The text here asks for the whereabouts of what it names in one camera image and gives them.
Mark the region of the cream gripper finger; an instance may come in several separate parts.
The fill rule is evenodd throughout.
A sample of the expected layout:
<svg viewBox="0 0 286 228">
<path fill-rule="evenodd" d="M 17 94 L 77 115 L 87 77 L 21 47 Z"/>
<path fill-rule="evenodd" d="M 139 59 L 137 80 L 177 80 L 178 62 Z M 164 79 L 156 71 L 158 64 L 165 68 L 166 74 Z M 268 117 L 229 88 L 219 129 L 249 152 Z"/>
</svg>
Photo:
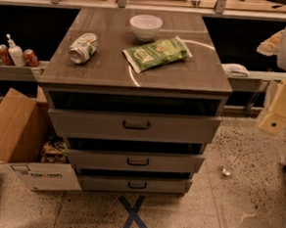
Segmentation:
<svg viewBox="0 0 286 228">
<path fill-rule="evenodd" d="M 279 51 L 279 43 L 281 42 L 283 29 L 268 37 L 258 47 L 257 52 L 265 56 L 276 56 Z"/>
<path fill-rule="evenodd" d="M 267 86 L 258 128 L 268 135 L 278 135 L 286 128 L 286 78 Z"/>
</svg>

